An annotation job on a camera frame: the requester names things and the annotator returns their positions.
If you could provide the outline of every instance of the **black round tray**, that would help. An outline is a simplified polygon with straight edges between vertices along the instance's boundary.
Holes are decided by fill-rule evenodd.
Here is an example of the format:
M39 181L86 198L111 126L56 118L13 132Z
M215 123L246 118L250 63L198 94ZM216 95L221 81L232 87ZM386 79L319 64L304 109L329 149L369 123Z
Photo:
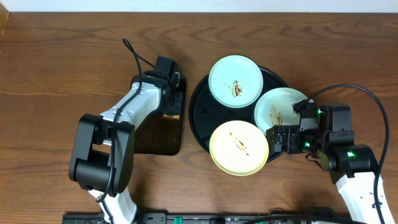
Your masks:
M259 67L262 73L264 84L259 98L267 91L288 87L273 71L266 68ZM192 133L197 139L199 145L208 153L210 137L214 130L227 121L247 121L256 125L254 120L254 109L258 99L244 108L229 108L219 103L211 94L208 85L209 75L203 78L198 86L193 91L189 103L188 118ZM283 151L274 152L269 148L269 155L267 162L278 158Z

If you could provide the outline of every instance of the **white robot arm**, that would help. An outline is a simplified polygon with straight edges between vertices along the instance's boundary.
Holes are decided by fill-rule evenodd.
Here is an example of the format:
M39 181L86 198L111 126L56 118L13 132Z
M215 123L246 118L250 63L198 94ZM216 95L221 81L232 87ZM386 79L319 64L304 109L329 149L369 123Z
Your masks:
M95 199L100 198L109 180L111 159L109 154L94 150L92 144L112 144L112 124L116 110L130 100L117 118L113 184L104 203L100 204L105 220L110 223L132 223L136 215L137 207L127 188L132 172L135 130L155 110L164 112L164 115L179 116L183 109L183 93L175 91L181 75L173 60L159 57L154 71L142 77L141 89L139 82L133 79L130 92L121 101L100 116L83 115L76 132L70 179L78 182ZM131 99L136 91L140 91L139 94Z
M349 214L354 221L363 223L380 223L379 215L374 206L373 172L358 172L353 178L344 175L337 183L337 189L348 207ZM395 223L384 194L383 181L380 177L377 189L381 212L385 223Z

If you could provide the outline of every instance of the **wood grain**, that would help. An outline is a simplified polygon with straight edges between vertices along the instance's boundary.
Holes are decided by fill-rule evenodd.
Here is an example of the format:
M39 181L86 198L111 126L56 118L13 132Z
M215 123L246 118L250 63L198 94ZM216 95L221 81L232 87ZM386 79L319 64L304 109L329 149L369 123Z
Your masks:
M306 95L338 83L369 88L389 115L382 176L398 222L398 15L12 13L0 42L1 223L60 223L67 212L100 211L67 170L80 116L112 107L137 74L124 36L151 62L163 55L182 66L186 105L212 65L231 54L251 57ZM381 155L384 126L370 97L338 89L318 101L349 103L356 143ZM235 177L217 168L187 114L184 120L179 154L135 156L129 190L140 208L347 212L329 175L303 155L284 154L254 175Z

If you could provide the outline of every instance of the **black cable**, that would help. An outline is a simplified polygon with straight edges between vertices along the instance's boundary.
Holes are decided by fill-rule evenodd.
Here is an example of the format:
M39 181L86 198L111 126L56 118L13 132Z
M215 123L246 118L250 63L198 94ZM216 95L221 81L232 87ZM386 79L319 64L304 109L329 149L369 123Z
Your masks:
M319 221L319 222L331 222L331 223L339 223L339 224L364 224L361 222L355 222L351 220L341 220L337 218L331 218L331 217L316 217L316 216L311 216L311 215L274 215L270 217L262 217L262 218L257 218L254 220L250 220L247 222L244 222L243 224L257 224L260 222L269 222L269 221L275 221L275 220L311 220L313 222Z
M106 214L109 216L110 224L113 224L113 216L111 215L111 212L109 211L108 206L106 206L105 201L102 202L102 206L104 207L104 210L105 210Z
M134 55L137 55L137 57L138 57L139 59L141 59L142 61L144 61L144 62L147 63L148 65L152 66L152 68L155 67L155 65L153 65L153 64L150 63L150 62L148 62L147 60L145 60L143 57L141 57L140 55L138 55L138 54L134 51L133 47L132 47L131 44L130 44L130 41L127 40L127 38L125 38L125 37L123 38L123 43L124 43L124 45L125 45Z
M313 160L313 159L309 159L310 156L311 156L312 158L314 158L314 159L319 159L319 158L317 158L317 157L316 157L314 154L312 154L312 153L308 153L307 155L305 155L305 158L306 158L308 161L310 161L310 162L316 163L316 165L318 165L318 167L320 167L323 171L327 171L327 170L324 170L324 169L322 168L321 164L320 164L318 161Z
M270 215L272 215L272 213L274 212L274 211L276 211L276 210L282 210L282 211L285 211L283 208L279 208L279 207L276 207L276 208L273 208L269 213L268 213L268 215L267 216L270 216Z
M136 51L134 50L134 48L132 47L130 41L123 37L123 43L124 45L133 53L134 58L136 59L137 62L137 67L138 67L138 75L139 75L139 86L138 89L136 90L136 92L130 96L130 98L128 98L115 112L114 118L113 118L113 122L112 122L112 138L111 138L111 170L109 172L109 177L108 177L108 183L106 185L105 191L102 194L102 196L100 198L96 198L96 202L97 203L101 203L104 201L105 197L108 195L109 190L112 189L112 183L113 183L113 178L114 178L114 157L115 157L115 144L116 144L116 123L118 121L118 117L121 114L123 108L134 98L136 97L140 91L141 91L141 87L142 87L142 69L141 69L141 65L139 63L139 58L141 58L141 60L145 61L146 63L148 63L149 65L153 66L153 64L149 63L147 60L143 59L141 56L139 56Z
M389 141L389 136L390 136L390 130L389 130L389 125L388 125L388 119L387 119L386 111L384 110L384 107L381 104L381 102L379 101L379 99L371 91L369 91L369 90L367 90L367 89L365 89L365 88L363 88L363 87L361 87L359 85L339 84L339 85L329 86L329 87L326 87L326 88L318 91L311 98L308 98L306 100L301 101L300 103L298 103L298 105L299 105L299 108L302 108L311 99L314 99L320 93L323 93L324 91L331 90L331 89L334 89L334 88L339 88L339 87L358 88L358 89L364 91L365 93L369 94L374 99L374 101L377 103L377 105L379 105L379 108L380 108L381 113L383 115L384 125L386 127L386 136L384 138L384 147L383 147L383 151L381 153L381 158L380 158L380 161L379 161L379 167L377 168L377 171L374 174L373 196L374 196L374 205L376 206L376 210L377 210L377 214L379 215L380 222L381 222L381 224L384 224L384 219L383 219L383 215L382 215L381 209L380 209L380 201L379 201L379 196L378 196L377 189L378 189L378 185L379 185L379 178L380 178L380 174L381 174L381 169L383 167L384 159L386 158L388 141Z

